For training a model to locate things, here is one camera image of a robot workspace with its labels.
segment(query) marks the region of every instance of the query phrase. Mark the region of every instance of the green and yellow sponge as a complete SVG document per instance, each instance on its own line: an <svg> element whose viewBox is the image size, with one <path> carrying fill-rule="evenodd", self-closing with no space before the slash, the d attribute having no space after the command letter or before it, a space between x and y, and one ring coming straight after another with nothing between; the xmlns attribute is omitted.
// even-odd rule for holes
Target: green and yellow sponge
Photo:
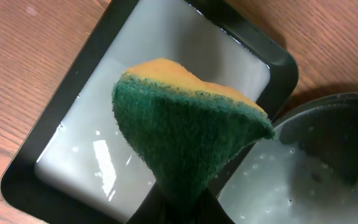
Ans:
<svg viewBox="0 0 358 224"><path fill-rule="evenodd" d="M182 213L244 146L275 136L253 101L162 58L127 69L114 86L112 108L123 136Z"/></svg>

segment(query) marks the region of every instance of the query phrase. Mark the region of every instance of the black tray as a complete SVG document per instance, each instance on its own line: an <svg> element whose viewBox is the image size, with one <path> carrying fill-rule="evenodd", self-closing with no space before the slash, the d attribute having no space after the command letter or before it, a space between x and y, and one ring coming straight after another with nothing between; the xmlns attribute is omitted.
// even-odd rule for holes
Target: black tray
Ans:
<svg viewBox="0 0 358 224"><path fill-rule="evenodd" d="M2 176L0 188L13 207L48 223L119 223L107 215L57 191L34 174L34 166L77 95L117 36L138 0L114 0L73 62L44 112ZM242 18L221 0L188 2L204 16L238 40L270 67L270 81L257 100L274 119L298 82L293 57L272 39ZM234 171L249 149L245 149L223 170ZM216 195L227 179L214 179L210 190Z"/></svg>

